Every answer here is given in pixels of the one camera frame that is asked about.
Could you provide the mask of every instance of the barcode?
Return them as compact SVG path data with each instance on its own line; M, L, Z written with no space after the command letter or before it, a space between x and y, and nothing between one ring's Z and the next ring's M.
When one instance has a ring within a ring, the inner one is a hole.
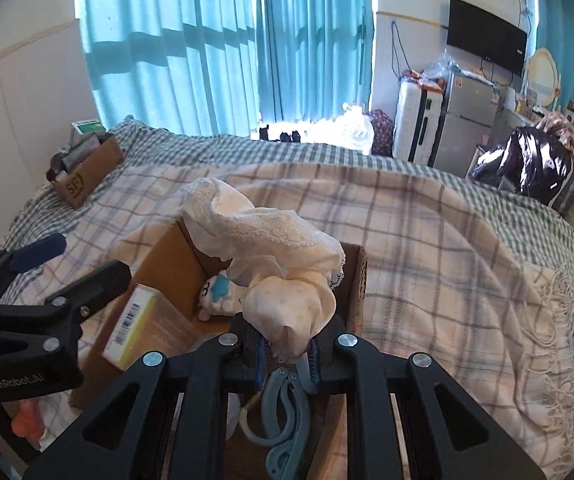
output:
M133 324L133 320L136 319L136 314L138 313L139 309L140 309L139 304L131 303L131 306L129 307L129 311L128 311L127 315L125 316L125 319L122 320L122 324L120 325L120 328L118 329L118 333L116 334L116 337L114 338L114 341L116 342L116 344L119 344L119 345L125 344L125 341L127 339L127 334L129 333L129 329L130 329L131 325Z

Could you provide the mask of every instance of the round mirror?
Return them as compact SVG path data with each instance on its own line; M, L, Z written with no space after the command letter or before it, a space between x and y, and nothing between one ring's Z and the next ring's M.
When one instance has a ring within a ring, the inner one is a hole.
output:
M556 98L558 69L550 51L539 48L527 63L527 86L537 95L541 106L549 106Z

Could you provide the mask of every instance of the human hand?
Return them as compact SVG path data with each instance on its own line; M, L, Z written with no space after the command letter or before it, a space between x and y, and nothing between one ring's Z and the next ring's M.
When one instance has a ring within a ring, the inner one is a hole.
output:
M11 429L17 436L33 442L38 442L45 431L38 408L39 400L39 397L20 400L18 402L19 411L11 422Z

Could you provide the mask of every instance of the television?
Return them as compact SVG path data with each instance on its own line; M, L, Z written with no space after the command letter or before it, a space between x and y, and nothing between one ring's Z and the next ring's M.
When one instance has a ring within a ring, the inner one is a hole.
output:
M447 44L522 76L527 33L480 7L450 1Z

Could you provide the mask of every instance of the brown storage box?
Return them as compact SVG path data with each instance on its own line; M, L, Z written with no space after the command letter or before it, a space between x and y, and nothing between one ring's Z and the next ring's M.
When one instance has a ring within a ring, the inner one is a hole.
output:
M342 317L349 332L362 333L362 303L366 285L366 257L364 249L353 244L342 244L346 255L344 279L334 290L336 314ZM142 262L135 273L129 290L107 311L106 322L84 362L82 371L84 383L71 394L70 403L76 408L86 408L121 371L102 357L107 341L120 313L136 283L156 288L202 333L226 332L230 323L227 317L212 317L200 321L196 304L202 286L211 276L226 269L229 262L211 258L198 251L186 231L184 223L172 224ZM304 461L313 469L324 469L324 463L338 421L344 407L344 396L317 397L311 402L310 438L305 450ZM268 479L264 468L267 449L251 444L246 436L236 429L227 441L225 465L229 478Z
M63 200L69 202L74 209L83 205L94 189L113 170L122 164L124 156L115 137L109 137L98 148L93 150L83 162L65 179L58 182L53 180L51 185Z

